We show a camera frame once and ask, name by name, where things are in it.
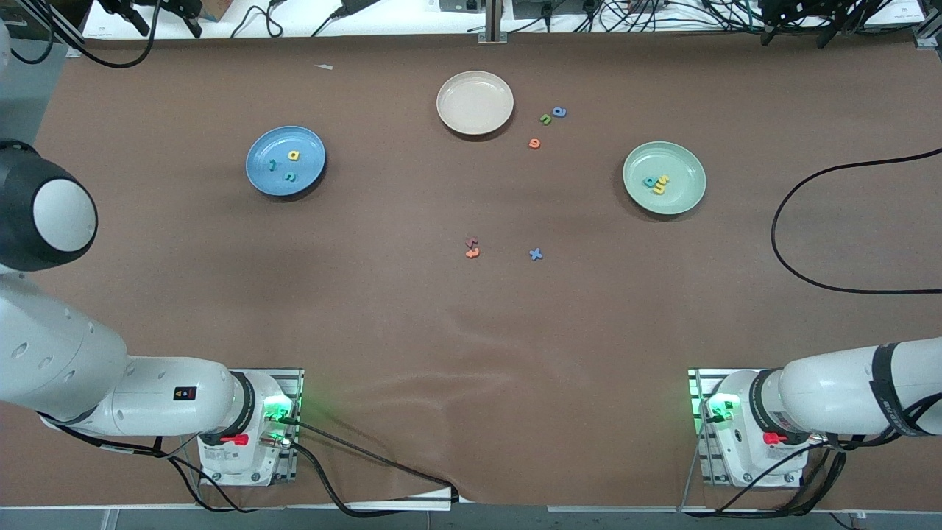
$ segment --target white plate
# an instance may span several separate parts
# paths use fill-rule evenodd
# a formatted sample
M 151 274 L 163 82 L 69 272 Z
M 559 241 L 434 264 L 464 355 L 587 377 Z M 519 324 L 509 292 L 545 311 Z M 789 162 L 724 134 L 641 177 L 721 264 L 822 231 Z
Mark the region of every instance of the white plate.
M 478 135 L 494 132 L 513 111 L 513 92 L 503 79 L 488 72 L 462 72 L 438 91 L 438 116 L 452 130 Z

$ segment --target gray floor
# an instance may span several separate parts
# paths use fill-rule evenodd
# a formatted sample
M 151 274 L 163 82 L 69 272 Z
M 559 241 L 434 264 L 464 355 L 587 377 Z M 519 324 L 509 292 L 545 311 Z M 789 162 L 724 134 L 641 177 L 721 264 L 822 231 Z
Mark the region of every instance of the gray floor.
M 41 42 L 15 41 L 26 57 L 37 57 Z M 0 138 L 32 142 L 65 61 L 58 45 L 49 60 L 38 66 L 13 61 L 0 78 Z M 942 491 L 939 492 L 942 505 Z M 664 513 L 549 513 L 545 506 L 456 505 L 450 512 L 407 513 L 378 520 L 356 520 L 335 510 L 267 510 L 249 515 L 213 514 L 198 509 L 126 509 L 117 524 L 103 525 L 103 510 L 0 509 L 0 530 L 840 530 L 826 515 L 748 522 L 695 520 Z M 876 530 L 942 530 L 942 514 L 869 514 L 867 528 Z

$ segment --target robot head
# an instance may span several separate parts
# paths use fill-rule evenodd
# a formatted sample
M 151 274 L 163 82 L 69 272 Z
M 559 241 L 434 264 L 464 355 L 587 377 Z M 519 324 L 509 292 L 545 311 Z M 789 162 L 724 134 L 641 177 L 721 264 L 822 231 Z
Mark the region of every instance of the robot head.
M 22 142 L 0 142 L 0 273 L 79 259 L 98 232 L 91 196 L 68 172 Z

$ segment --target black velcro strap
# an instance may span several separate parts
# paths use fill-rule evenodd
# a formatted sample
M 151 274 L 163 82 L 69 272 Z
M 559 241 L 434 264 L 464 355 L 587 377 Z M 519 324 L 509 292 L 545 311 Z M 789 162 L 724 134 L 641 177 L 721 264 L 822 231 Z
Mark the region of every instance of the black velcro strap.
M 893 352 L 898 345 L 898 342 L 882 344 L 873 352 L 873 380 L 870 381 L 870 389 L 893 430 L 904 436 L 930 436 L 906 418 L 900 396 L 893 385 Z

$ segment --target plate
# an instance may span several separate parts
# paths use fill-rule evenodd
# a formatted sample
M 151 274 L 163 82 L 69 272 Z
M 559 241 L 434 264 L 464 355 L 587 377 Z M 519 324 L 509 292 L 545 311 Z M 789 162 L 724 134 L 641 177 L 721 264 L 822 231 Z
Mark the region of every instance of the plate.
M 292 151 L 298 152 L 297 160 L 288 158 Z M 245 159 L 245 173 L 259 191 L 284 197 L 304 191 L 317 182 L 326 160 L 324 142 L 314 131 L 286 125 L 271 129 L 255 141 Z M 294 174 L 293 181 L 285 178 L 288 173 Z
M 644 180 L 669 177 L 658 195 Z M 649 141 L 628 155 L 622 169 L 625 189 L 641 207 L 662 215 L 676 215 L 695 206 L 707 191 L 707 172 L 687 149 L 669 141 Z
M 442 85 L 435 105 L 451 130 L 487 134 L 510 119 L 513 92 L 503 79 L 489 72 L 462 72 Z

